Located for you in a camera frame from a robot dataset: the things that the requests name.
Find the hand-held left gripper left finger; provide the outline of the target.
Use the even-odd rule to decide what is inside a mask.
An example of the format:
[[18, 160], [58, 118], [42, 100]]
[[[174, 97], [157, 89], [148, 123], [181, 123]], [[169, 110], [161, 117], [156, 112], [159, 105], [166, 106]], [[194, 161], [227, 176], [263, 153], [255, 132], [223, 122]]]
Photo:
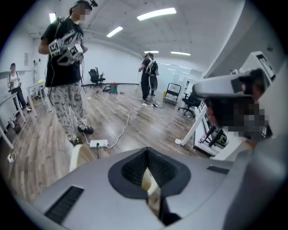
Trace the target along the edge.
[[70, 230], [160, 230], [163, 223], [152, 213], [145, 200], [120, 195], [108, 180], [108, 171], [119, 160], [135, 153], [122, 152], [86, 163], [46, 188], [33, 203], [41, 213], [71, 186], [83, 189], [62, 222]]

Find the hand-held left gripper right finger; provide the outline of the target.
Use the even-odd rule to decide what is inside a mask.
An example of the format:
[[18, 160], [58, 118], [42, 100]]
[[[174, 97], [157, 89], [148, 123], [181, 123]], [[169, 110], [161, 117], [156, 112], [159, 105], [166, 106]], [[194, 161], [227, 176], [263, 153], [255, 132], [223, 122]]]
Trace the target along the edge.
[[154, 219], [225, 219], [233, 198], [227, 175], [233, 162], [147, 149], [147, 165], [160, 187]]

